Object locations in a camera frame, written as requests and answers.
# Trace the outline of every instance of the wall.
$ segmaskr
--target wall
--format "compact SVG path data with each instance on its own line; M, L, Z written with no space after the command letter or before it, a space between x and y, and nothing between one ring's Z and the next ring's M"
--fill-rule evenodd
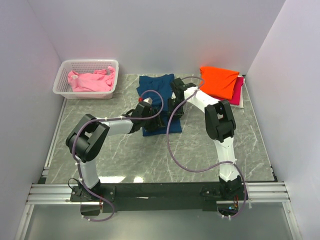
M25 0L0 0L0 239L13 239L62 105L61 64Z
M29 0L60 58L123 73L247 73L285 0Z
M286 0L246 77L305 240L320 236L319 12L317 0Z

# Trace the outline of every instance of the black wire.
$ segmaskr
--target black wire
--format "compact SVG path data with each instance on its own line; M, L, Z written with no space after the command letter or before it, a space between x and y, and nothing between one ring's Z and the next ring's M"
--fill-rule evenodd
M77 183L79 183L79 181L78 181L78 179L76 179L76 178L74 178L74 177L69 178L69 180L68 180L68 186L69 186L69 188L72 189L72 187L71 187L70 184L69 184L69 182L70 182L71 179L75 180Z

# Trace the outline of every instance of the table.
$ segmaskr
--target table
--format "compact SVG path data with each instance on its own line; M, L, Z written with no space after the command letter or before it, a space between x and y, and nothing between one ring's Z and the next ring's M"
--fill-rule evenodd
M148 74L159 77L162 74ZM137 74L120 75L112 99L68 99L54 138L46 184L66 184L77 178L75 161L65 145L71 130L85 114L117 117L136 107L139 86ZM187 74L175 74L186 77ZM198 79L185 80L198 83ZM274 181L273 169L259 130L246 86L244 108L233 107L236 122L234 153L246 181ZM178 161L189 169L202 169L218 162L216 147L205 129L205 116L187 103L180 119L182 133L170 134L170 144ZM97 173L103 183L159 183L218 181L219 169L191 173L178 167L167 150L166 136L143 137L142 131L106 138L96 158Z

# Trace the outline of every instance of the stack of folded clothes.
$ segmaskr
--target stack of folded clothes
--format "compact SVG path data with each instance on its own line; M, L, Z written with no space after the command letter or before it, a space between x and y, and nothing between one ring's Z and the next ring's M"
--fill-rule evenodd
M228 100L231 105L243 108L242 86L245 78L238 71L214 66L200 67L204 85L200 88L206 94L219 99Z

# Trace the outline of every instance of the gray floor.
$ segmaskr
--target gray floor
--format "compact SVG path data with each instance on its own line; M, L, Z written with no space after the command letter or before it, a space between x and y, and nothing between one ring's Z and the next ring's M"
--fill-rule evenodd
M231 221L201 210L124 211L81 219L78 205L36 205L26 240L292 240L282 203L256 203Z
M85 114L95 117L117 117L135 108L139 76L121 75L109 100L68 100L55 139L47 184L65 184L78 177L75 162L65 146L66 137ZM234 152L246 181L273 181L268 155L254 115L246 87L243 88L244 108L233 108L236 121ZM181 118L182 133L170 135L174 155L190 169L206 168L218 161L213 141L205 129L204 114L187 104ZM138 131L107 138L97 156L97 172L102 182L201 182L218 181L218 169L190 173L179 168L171 159L166 136L143 137Z

